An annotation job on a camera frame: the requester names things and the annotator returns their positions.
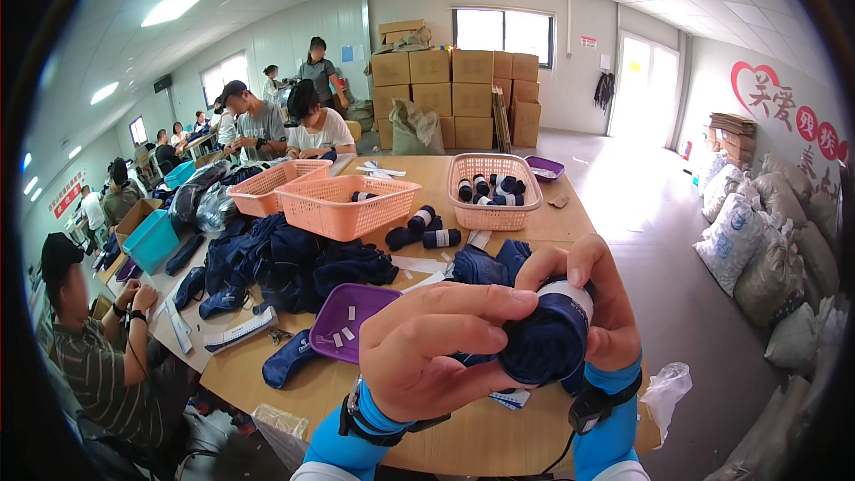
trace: floor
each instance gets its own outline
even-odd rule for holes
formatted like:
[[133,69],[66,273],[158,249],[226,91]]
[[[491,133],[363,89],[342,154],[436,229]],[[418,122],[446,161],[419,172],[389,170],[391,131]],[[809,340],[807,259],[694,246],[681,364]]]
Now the floor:
[[[748,323],[691,247],[709,224],[682,172],[686,162],[665,149],[560,130],[541,130],[538,144],[515,154],[567,167],[611,246],[651,373],[672,361],[691,369],[692,390],[677,404],[665,444],[641,463],[657,481],[700,480],[724,462],[784,377],[763,358],[766,333]],[[376,133],[365,133],[358,152],[381,155],[376,145]],[[182,479],[287,478],[258,433],[240,436],[222,412],[207,419],[190,412],[193,444],[219,449],[220,457],[189,461]]]

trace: blue arm sleeve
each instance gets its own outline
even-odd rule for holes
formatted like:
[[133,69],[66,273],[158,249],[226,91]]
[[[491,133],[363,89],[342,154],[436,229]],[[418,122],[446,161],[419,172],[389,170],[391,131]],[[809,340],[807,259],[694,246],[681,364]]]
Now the blue arm sleeve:
[[[371,398],[365,382],[362,382],[359,389],[359,411],[371,425],[382,430],[382,432],[369,431],[367,427],[357,421],[366,432],[374,434],[393,435],[412,424],[392,421],[380,412]],[[315,434],[312,435],[312,443],[306,450],[303,462],[324,462],[335,465],[359,477],[362,481],[370,481],[374,479],[375,468],[382,461],[389,448],[375,446],[358,436],[341,436],[338,433],[340,416],[341,407],[333,411],[318,425]]]
[[[641,371],[641,356],[631,366],[618,371],[602,371],[585,365],[585,378],[608,394],[627,388]],[[638,397],[618,405],[605,422],[599,422],[590,433],[577,435],[573,442],[573,462],[577,481],[591,481],[611,465],[638,461],[633,449],[638,417]]]

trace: gray t-shirt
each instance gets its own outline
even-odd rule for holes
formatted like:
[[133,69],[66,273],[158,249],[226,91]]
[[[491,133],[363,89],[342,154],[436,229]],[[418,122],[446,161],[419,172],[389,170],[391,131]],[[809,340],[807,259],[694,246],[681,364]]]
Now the gray t-shirt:
[[307,78],[315,82],[315,91],[318,92],[318,100],[324,102],[333,98],[333,92],[329,89],[329,76],[334,74],[335,65],[324,58],[311,65],[309,62],[303,62],[297,76],[300,77],[300,80]]
[[[264,106],[258,109],[256,115],[245,112],[238,116],[238,134],[265,140],[284,140],[285,120],[282,109],[267,101],[263,103]],[[272,160],[284,155],[274,151],[259,151],[255,147],[244,147],[244,151],[250,160]]]

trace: striped shirt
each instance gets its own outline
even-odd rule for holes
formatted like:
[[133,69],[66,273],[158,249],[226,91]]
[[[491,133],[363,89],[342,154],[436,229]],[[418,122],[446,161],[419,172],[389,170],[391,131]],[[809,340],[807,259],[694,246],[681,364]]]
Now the striped shirt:
[[124,385],[122,356],[127,338],[123,328],[114,344],[103,336],[103,324],[94,318],[87,318],[81,330],[57,322],[53,329],[59,367],[86,416],[133,444],[159,446],[163,420],[150,380]]

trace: wooden table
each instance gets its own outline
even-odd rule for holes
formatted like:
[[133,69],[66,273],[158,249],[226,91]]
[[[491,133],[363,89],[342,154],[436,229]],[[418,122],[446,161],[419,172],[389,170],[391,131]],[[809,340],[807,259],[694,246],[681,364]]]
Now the wooden table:
[[[356,158],[343,171],[355,174],[356,166],[367,159],[377,159],[385,169],[407,171],[403,178],[422,184],[415,196],[412,216],[419,207],[429,204],[442,216],[446,229],[458,228],[454,209],[448,202],[446,183],[451,157],[439,156],[385,156]],[[532,249],[546,245],[568,248],[586,233],[593,232],[582,203],[566,176],[555,183],[541,184],[544,204],[532,213],[524,230],[495,232],[486,246],[486,251],[495,255],[506,238],[527,241]],[[570,201],[563,209],[554,208],[546,201],[566,195]],[[363,236],[362,240],[374,243],[388,252],[384,238],[389,229],[401,226],[405,219],[390,223],[375,232]],[[465,239],[468,230],[463,229]],[[454,249],[423,249],[410,245],[397,255],[433,258],[443,261],[445,251],[454,255]],[[412,273],[408,279],[403,272],[398,274],[389,288],[404,289],[427,277],[426,273]],[[229,327],[237,326],[252,317],[242,310]],[[298,332],[312,325],[314,314],[279,316],[279,328]],[[268,403],[283,411],[309,418],[307,436],[315,431],[326,415],[341,405],[342,398],[350,390],[359,368],[332,359],[312,360],[284,389],[276,390],[262,380],[262,365],[280,347],[272,346],[267,335],[258,335],[236,347],[214,356],[208,362],[201,384],[244,412],[252,412],[259,403]],[[644,365],[645,380],[642,390],[647,389],[647,366]],[[383,464],[421,472],[471,476],[516,476],[540,473],[561,454],[570,435],[567,411],[572,398],[558,383],[540,390],[533,390],[532,397],[524,409],[510,411],[489,398],[476,401],[454,412],[452,419],[430,430],[408,435],[398,446],[392,448]],[[639,437],[636,450],[647,451],[659,444],[659,433],[649,419],[647,411],[640,409]],[[572,469],[572,456],[558,465],[554,471]]]

